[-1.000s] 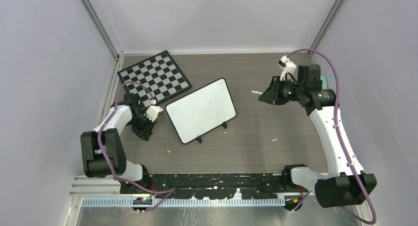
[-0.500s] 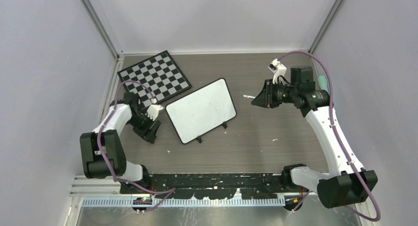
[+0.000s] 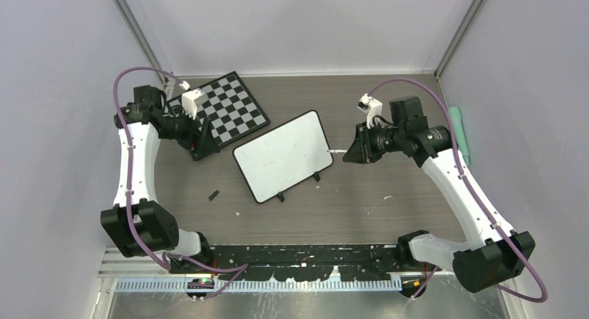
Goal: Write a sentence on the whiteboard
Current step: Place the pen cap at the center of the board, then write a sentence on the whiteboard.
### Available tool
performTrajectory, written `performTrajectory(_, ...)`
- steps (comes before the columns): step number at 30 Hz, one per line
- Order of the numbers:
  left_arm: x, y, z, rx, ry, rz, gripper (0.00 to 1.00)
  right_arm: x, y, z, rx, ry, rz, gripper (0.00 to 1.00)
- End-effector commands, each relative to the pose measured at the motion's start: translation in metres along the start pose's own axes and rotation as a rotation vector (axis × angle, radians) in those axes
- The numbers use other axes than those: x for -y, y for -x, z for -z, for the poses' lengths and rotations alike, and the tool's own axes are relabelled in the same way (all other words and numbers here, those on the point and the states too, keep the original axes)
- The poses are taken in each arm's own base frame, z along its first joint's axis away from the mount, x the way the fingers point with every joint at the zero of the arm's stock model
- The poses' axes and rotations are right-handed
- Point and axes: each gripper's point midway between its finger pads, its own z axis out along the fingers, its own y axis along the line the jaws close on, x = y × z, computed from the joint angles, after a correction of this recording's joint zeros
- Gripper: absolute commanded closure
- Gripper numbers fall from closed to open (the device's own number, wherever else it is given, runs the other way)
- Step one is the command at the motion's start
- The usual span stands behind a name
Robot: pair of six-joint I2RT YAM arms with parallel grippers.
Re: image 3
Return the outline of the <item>black marker cap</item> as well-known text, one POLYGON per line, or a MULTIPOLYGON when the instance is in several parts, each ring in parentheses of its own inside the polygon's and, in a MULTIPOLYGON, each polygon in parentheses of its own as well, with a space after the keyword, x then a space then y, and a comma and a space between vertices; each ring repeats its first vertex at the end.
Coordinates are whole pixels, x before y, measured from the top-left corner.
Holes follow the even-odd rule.
POLYGON ((208 197, 208 200, 209 200, 209 201, 212 201, 212 200, 214 200, 214 199, 216 198, 216 196, 218 196, 218 194, 219 194, 219 191, 218 191, 218 190, 215 190, 213 193, 211 193, 211 194, 209 195, 209 197, 208 197))

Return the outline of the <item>small black-framed whiteboard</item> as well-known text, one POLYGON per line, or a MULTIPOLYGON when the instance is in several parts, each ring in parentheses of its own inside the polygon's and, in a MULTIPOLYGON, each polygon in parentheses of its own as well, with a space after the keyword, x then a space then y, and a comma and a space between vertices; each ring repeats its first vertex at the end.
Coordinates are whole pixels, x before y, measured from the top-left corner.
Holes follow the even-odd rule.
POLYGON ((233 158, 254 201, 285 200, 284 192, 331 167, 320 115, 309 110, 233 149, 233 158))

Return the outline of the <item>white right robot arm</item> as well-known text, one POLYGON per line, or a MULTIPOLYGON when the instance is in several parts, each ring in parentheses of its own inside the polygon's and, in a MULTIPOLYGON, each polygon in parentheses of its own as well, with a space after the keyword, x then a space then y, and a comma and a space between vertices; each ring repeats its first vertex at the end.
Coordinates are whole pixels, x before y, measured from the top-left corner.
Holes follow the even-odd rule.
POLYGON ((447 200, 466 241, 458 243, 418 230, 399 237, 397 263, 415 270, 422 263, 453 272, 461 285, 477 293, 518 277, 536 243, 527 232, 517 232, 481 192, 445 126, 429 126, 418 97, 390 102, 392 121, 381 117, 383 104, 363 95, 357 107, 366 114, 356 125, 355 138, 342 157, 346 163, 375 163, 388 152, 401 152, 434 182, 447 200))

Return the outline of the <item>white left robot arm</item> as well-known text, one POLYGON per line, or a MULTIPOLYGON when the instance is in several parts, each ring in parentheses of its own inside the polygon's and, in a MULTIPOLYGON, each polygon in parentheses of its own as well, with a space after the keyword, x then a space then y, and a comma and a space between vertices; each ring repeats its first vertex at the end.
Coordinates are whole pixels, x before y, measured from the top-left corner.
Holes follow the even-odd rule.
POLYGON ((194 160, 220 151, 209 119, 197 111, 207 101, 199 89, 184 92, 180 108, 165 111, 165 93, 153 86, 134 88, 134 100, 114 116, 122 148, 119 186, 113 207, 101 212, 101 226, 126 258, 168 252, 186 256, 197 273, 207 272, 213 255, 201 232, 184 231, 156 196, 155 163, 161 140, 175 140, 194 160))

